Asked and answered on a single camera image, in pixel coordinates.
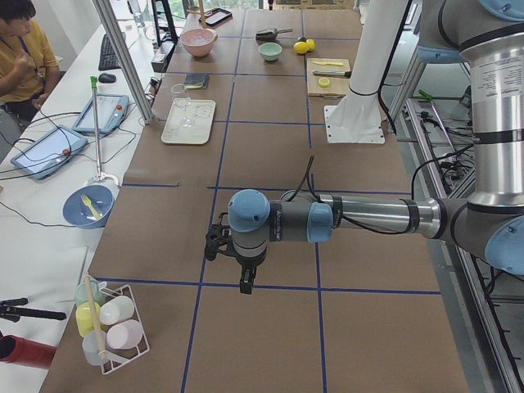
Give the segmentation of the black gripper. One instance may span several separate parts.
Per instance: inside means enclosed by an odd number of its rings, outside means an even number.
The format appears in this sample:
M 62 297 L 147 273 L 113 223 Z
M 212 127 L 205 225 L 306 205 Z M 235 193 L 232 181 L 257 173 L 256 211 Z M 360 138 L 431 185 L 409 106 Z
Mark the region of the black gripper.
M 240 292 L 245 295 L 251 295 L 256 270 L 258 266 L 264 262 L 264 252 L 252 257 L 237 255 L 236 260 L 242 267 L 241 278 L 239 281 Z

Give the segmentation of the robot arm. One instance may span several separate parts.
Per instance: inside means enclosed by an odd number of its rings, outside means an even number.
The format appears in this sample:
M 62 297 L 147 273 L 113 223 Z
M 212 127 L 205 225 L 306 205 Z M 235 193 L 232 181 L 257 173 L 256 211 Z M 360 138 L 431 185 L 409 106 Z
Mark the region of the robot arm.
M 476 187 L 465 199 L 383 200 L 256 190 L 228 205 L 226 252 L 242 267 L 249 294 L 269 242 L 325 242 L 339 227 L 420 233 L 441 239 L 508 273 L 523 272 L 523 4 L 426 1 L 419 47 L 456 50 L 471 71 Z

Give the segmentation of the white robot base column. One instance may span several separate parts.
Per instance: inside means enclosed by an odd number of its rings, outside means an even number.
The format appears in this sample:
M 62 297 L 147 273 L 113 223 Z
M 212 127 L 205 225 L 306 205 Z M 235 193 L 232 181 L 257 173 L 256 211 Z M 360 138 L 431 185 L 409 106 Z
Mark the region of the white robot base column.
M 411 2 L 404 0 L 369 3 L 349 91 L 337 106 L 325 107 L 329 143 L 385 142 L 380 90 L 410 7 Z

